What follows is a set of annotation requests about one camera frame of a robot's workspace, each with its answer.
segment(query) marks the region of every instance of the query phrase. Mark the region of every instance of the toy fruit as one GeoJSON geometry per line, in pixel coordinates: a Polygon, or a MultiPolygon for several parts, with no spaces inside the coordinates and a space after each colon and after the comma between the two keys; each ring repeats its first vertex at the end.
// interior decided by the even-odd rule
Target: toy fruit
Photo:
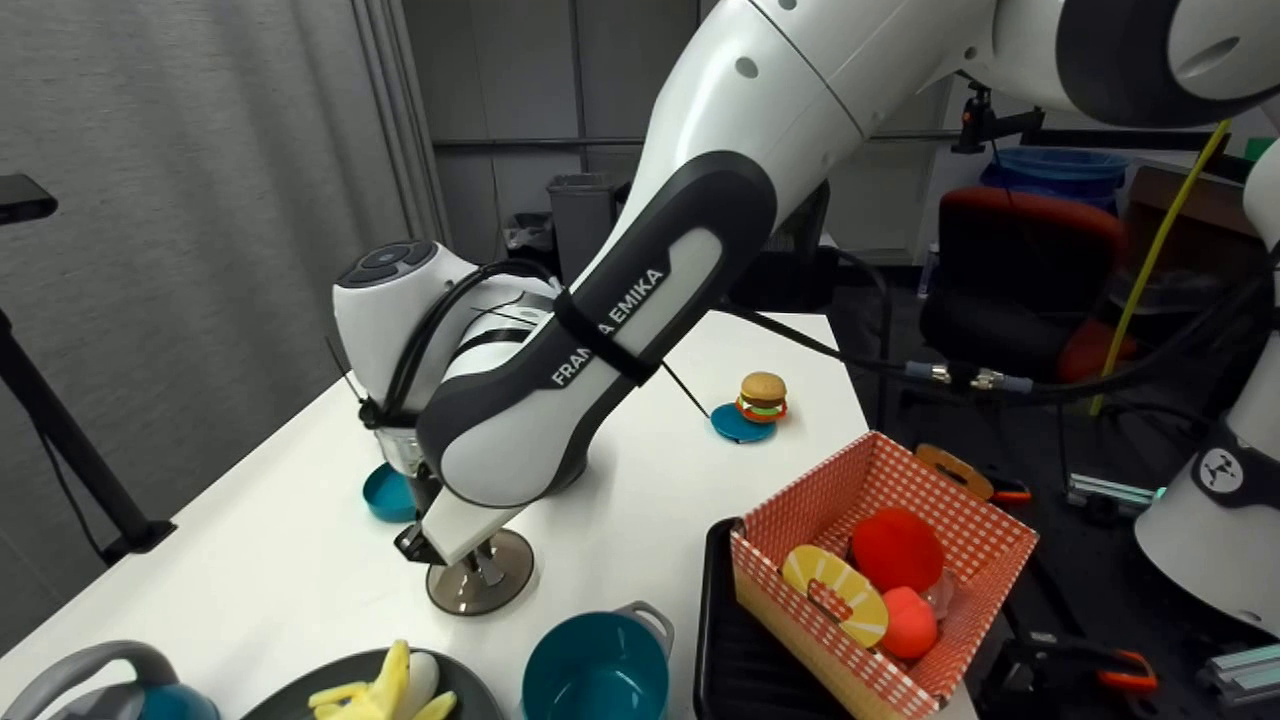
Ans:
{"type": "Polygon", "coordinates": [[[394,642],[371,683],[339,683],[308,696],[311,720],[408,720],[432,708],[441,688],[441,665],[428,652],[411,652],[394,642]]]}
{"type": "Polygon", "coordinates": [[[893,661],[921,661],[937,646],[937,617],[928,600],[913,590],[882,593],[886,634],[881,652],[893,661]]]}
{"type": "Polygon", "coordinates": [[[456,692],[441,692],[432,705],[425,705],[411,720],[447,720],[456,708],[456,692]]]}
{"type": "Polygon", "coordinates": [[[886,627],[881,593],[837,553],[797,543],[785,561],[793,593],[808,596],[860,648],[876,648],[886,627]]]}
{"type": "Polygon", "coordinates": [[[908,510],[856,520],[849,561],[882,593],[899,585],[928,593],[944,576],[944,543],[908,510]]]}

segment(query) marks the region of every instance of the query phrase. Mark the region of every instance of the table surface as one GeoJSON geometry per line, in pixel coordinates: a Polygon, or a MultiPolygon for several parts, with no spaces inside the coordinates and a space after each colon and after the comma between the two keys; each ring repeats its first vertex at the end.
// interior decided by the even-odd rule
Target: table surface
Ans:
{"type": "MultiPolygon", "coordinates": [[[[779,322],[832,341],[825,317],[779,322]]],[[[731,400],[744,371],[773,367],[793,390],[793,418],[767,445],[725,445],[655,371],[599,424],[585,479],[511,520],[535,550],[535,576],[493,617],[437,611],[425,567],[390,550],[399,527],[367,515],[360,479],[379,454],[351,391],[331,386],[195,496],[177,536],[118,561],[21,642],[0,665],[0,702],[84,646],[144,642],[222,717],[243,717],[328,661],[408,642],[467,665],[518,717],[524,661],[552,626],[646,600],[676,626],[670,717],[691,717],[708,527],[801,479],[869,424],[839,365],[720,314],[670,349],[668,367],[705,407],[731,400]]]]}

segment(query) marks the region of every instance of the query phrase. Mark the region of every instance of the blue bowl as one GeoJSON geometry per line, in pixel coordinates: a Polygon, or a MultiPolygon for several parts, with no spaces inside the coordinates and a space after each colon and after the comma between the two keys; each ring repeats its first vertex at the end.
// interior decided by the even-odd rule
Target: blue bowl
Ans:
{"type": "Polygon", "coordinates": [[[661,720],[663,711],[668,652],[634,617],[572,617],[526,656],[526,720],[661,720]]]}
{"type": "Polygon", "coordinates": [[[363,505],[383,526],[408,526],[416,520],[416,500],[408,476],[399,476],[390,463],[379,463],[363,479],[363,505]]]}

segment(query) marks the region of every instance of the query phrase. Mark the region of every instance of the toy hamburger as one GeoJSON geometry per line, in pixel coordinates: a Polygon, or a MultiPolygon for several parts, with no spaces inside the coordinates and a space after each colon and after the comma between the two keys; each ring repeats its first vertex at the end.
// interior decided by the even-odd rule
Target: toy hamburger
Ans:
{"type": "Polygon", "coordinates": [[[749,424],[779,424],[786,418],[786,386],[773,371],[744,375],[744,391],[734,397],[734,411],[749,424]]]}

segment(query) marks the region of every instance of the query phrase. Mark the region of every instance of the orange basket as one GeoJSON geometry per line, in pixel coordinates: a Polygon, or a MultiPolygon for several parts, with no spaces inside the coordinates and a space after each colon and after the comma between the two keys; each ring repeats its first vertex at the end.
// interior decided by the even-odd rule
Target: orange basket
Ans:
{"type": "Polygon", "coordinates": [[[856,717],[937,717],[962,683],[1036,531],[870,432],[744,515],[731,531],[734,600],[856,717]],[[914,665],[856,648],[779,576],[797,543],[849,550],[860,515],[908,510],[933,526],[950,576],[940,642],[914,665]]]}

